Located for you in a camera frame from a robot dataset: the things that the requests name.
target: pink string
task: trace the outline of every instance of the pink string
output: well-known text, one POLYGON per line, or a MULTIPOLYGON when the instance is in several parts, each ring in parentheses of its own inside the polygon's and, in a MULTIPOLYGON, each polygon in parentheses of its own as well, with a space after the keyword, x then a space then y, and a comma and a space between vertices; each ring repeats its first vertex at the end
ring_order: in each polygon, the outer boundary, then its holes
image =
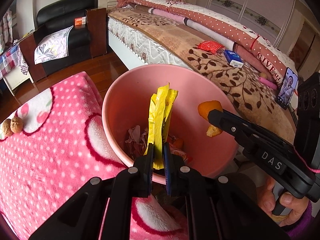
POLYGON ((303 161, 303 163, 306 165, 306 167, 307 167, 309 170, 311 170, 311 171, 314 172, 314 173, 320 173, 320 170, 316 170, 316 169, 310 168, 310 167, 307 165, 307 163, 306 163, 306 161, 304 160, 304 158, 302 158, 302 157, 300 156, 300 154, 297 152, 296 148, 293 147, 293 149, 294 149, 295 153, 298 155, 298 157, 300 158, 300 160, 303 161))

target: purple sleeve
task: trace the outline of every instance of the purple sleeve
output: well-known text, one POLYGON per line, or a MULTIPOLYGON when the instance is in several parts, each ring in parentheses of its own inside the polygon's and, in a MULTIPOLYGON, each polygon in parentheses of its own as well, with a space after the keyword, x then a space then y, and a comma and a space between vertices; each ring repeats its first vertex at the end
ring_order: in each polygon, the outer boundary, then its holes
POLYGON ((311 214, 312 204, 311 201, 309 201, 308 207, 306 211, 303 213, 297 225, 294 228, 287 231, 287 234, 290 236, 291 239, 297 238, 311 224, 311 222, 314 219, 311 214))

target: phone screen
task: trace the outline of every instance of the phone screen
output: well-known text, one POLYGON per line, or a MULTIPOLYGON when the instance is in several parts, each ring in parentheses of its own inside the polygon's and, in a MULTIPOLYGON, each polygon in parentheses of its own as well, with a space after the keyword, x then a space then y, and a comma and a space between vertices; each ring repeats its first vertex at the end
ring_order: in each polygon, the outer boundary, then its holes
POLYGON ((276 97, 276 102, 283 108, 287 109, 294 90, 298 84, 298 77, 290 68, 287 68, 285 76, 280 88, 280 92, 276 97))

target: blue tissue pack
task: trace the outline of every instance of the blue tissue pack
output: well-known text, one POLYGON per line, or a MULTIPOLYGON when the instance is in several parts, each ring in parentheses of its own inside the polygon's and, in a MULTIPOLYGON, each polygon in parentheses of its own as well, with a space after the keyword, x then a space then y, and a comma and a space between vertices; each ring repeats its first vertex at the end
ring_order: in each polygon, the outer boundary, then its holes
POLYGON ((242 67, 243 66, 243 62, 242 62, 240 56, 238 54, 236 54, 235 52, 226 49, 223 54, 225 55, 230 66, 233 66, 233 67, 242 67))

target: orange box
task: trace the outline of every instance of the orange box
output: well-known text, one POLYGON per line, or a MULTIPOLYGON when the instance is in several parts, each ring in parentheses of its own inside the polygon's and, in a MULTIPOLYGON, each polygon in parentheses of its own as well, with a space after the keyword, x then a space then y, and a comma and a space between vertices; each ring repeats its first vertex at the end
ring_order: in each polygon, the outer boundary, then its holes
POLYGON ((75 26, 85 24, 86 16, 75 18, 75 26))

